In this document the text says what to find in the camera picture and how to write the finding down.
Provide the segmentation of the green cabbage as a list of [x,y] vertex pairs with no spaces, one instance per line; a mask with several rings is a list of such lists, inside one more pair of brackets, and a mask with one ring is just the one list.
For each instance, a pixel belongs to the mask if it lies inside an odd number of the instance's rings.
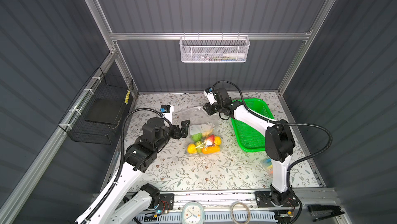
[[202,133],[197,133],[197,134],[191,135],[191,139],[192,139],[193,142],[201,141],[202,138],[203,138]]

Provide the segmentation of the clear zip top bag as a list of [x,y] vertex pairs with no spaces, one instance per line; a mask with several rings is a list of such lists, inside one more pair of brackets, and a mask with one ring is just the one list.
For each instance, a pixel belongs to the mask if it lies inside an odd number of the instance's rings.
[[[215,114],[208,115],[204,111],[203,107],[192,107],[192,108],[188,108],[186,110],[182,110],[176,114],[175,119],[180,122],[182,122],[183,120],[188,120],[188,119],[190,120],[189,133],[188,133],[187,138],[185,139],[187,141],[187,147],[189,144],[195,145],[195,142],[193,142],[191,139],[191,135],[201,133],[201,131],[202,131],[201,125],[213,125],[214,130],[213,130],[212,135],[220,137],[220,134],[219,134],[220,119]],[[204,144],[203,148],[205,147],[204,142],[205,142],[206,138],[207,137],[203,137],[201,140],[201,142],[203,142],[203,144]],[[220,145],[220,152],[222,150],[222,145],[223,145],[223,142]],[[188,155],[209,155],[209,154],[196,153],[196,154],[188,154]]]

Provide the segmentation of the yellow lemon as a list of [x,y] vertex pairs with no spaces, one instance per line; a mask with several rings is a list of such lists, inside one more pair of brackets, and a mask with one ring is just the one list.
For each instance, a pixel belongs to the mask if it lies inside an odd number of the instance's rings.
[[188,154],[196,154],[197,153],[197,148],[194,144],[189,144],[187,147],[187,152]]

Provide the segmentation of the green pear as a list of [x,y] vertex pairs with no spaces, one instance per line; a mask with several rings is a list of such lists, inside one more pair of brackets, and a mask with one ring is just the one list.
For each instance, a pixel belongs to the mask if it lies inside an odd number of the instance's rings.
[[203,148],[203,146],[204,146],[203,142],[201,142],[201,141],[195,142],[195,149],[196,149],[196,152],[197,152],[198,154],[201,154],[201,153],[202,153],[202,148]]

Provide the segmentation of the red apple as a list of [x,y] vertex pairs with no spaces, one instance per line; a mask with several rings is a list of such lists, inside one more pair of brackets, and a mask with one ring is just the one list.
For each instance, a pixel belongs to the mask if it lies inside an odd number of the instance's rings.
[[215,135],[210,135],[205,140],[205,147],[215,146]]

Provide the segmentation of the orange carrot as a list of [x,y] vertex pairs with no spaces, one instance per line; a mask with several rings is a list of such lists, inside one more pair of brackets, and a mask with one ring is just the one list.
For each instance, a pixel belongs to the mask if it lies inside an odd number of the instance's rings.
[[220,146],[207,146],[201,149],[203,154],[214,154],[220,152]]

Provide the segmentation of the orange fruit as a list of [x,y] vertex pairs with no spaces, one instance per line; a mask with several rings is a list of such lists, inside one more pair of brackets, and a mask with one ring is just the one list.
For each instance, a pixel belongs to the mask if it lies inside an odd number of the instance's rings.
[[215,136],[214,138],[214,145],[220,146],[222,143],[222,140],[219,136]]

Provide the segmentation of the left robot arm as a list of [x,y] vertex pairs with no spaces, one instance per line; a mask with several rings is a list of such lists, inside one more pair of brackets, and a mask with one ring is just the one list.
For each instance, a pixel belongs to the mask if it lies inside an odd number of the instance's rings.
[[158,204],[160,190],[151,184],[144,185],[126,203],[122,200],[171,139],[188,136],[189,120],[180,125],[166,124],[166,121],[165,117],[153,117],[143,125],[140,141],[127,148],[117,174],[75,223],[127,224],[144,210]]

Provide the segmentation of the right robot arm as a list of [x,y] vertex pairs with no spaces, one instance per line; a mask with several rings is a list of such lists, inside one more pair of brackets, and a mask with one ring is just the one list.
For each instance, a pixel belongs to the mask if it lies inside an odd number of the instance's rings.
[[245,100],[232,100],[225,88],[204,90],[208,103],[204,110],[208,115],[223,114],[241,121],[265,137],[265,152],[273,165],[273,181],[270,186],[271,201],[275,206],[285,204],[292,198],[289,182],[289,166],[296,145],[288,122],[276,121],[250,109]]

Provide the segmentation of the green plastic basket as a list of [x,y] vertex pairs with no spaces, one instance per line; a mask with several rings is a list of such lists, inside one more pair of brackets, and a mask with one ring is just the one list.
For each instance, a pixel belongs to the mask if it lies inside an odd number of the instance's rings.
[[[267,103],[261,99],[252,98],[245,99],[247,107],[264,117],[274,119]],[[264,152],[265,151],[265,130],[267,127],[273,126],[257,117],[251,117],[249,114],[243,113],[243,121],[239,119],[231,119],[235,136],[240,148],[247,153]]]

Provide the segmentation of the pack of coloured markers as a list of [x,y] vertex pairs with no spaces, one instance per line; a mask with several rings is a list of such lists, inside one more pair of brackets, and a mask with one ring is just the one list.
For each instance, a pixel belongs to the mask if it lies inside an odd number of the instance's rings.
[[273,175],[273,163],[271,158],[264,158],[260,161],[262,168],[270,175]]

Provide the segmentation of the white alarm clock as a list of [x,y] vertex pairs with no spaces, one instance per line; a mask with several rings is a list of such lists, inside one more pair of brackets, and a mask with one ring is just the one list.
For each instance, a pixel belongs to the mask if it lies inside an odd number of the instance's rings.
[[185,204],[182,210],[181,220],[183,224],[203,224],[205,220],[203,206],[198,202]]

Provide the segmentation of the black stapler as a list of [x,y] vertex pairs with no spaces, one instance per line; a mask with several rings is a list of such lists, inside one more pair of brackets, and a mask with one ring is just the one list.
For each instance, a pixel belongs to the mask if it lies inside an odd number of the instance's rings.
[[313,204],[307,206],[309,213],[314,217],[313,222],[330,219],[345,214],[338,205]]

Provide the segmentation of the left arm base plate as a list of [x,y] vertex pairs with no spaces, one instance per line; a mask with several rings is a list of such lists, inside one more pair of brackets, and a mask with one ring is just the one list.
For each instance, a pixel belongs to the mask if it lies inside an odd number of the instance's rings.
[[174,194],[151,196],[146,191],[139,191],[126,203],[138,213],[143,211],[170,211],[174,208]]

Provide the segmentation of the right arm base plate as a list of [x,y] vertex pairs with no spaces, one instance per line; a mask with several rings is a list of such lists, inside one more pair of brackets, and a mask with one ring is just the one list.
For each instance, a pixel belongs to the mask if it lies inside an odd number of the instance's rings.
[[288,190],[284,193],[277,191],[262,190],[254,192],[255,201],[258,207],[298,207],[299,203],[293,194]]

